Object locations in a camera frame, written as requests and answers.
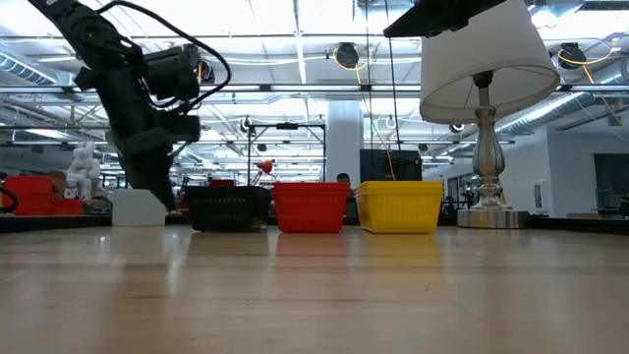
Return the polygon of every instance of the white lampshade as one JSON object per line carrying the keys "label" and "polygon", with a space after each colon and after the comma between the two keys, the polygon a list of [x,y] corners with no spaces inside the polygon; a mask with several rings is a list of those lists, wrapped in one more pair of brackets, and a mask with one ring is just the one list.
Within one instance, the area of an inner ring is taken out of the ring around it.
{"label": "white lampshade", "polygon": [[489,103],[505,117],[548,97],[559,85],[542,38],[522,0],[507,0],[458,31],[426,38],[422,50],[424,120],[475,123],[479,90],[472,76],[494,71]]}

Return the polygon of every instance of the desk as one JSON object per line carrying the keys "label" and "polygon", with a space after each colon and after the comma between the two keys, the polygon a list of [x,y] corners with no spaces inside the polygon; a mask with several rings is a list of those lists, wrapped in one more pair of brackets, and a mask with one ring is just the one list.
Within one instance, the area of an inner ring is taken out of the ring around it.
{"label": "desk", "polygon": [[0,237],[2,353],[626,353],[629,238],[200,234]]}

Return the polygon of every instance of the robotic arm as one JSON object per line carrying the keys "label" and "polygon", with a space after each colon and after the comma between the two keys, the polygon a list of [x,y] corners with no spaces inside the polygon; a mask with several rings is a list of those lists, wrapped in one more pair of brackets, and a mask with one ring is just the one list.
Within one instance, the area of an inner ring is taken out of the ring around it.
{"label": "robotic arm", "polygon": [[[95,89],[109,116],[111,141],[134,188],[150,190],[168,209],[175,208],[168,177],[173,144],[184,146],[200,138],[199,117],[188,112],[231,80],[227,62],[207,45],[176,29],[159,16],[127,1],[112,1],[99,10],[77,0],[29,0],[50,20],[86,64],[75,82],[82,90]],[[101,13],[125,6],[158,20],[225,65],[227,79],[199,96],[200,86],[186,53],[178,47],[144,55]],[[155,95],[165,104],[152,100]],[[164,110],[180,103],[176,108]]]}

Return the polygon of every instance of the yellow basket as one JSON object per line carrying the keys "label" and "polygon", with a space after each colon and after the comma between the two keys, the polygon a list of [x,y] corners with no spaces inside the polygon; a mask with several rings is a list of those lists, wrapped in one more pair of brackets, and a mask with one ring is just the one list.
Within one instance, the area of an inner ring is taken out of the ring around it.
{"label": "yellow basket", "polygon": [[365,182],[356,190],[361,226],[375,233],[436,230],[442,182]]}

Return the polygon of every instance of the black monitor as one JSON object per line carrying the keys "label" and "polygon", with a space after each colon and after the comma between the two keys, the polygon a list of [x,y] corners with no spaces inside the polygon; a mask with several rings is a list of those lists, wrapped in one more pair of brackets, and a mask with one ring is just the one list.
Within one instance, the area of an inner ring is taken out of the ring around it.
{"label": "black monitor", "polygon": [[393,181],[393,174],[397,181],[422,181],[422,158],[416,150],[393,150],[391,164],[383,149],[361,149],[361,182]]}

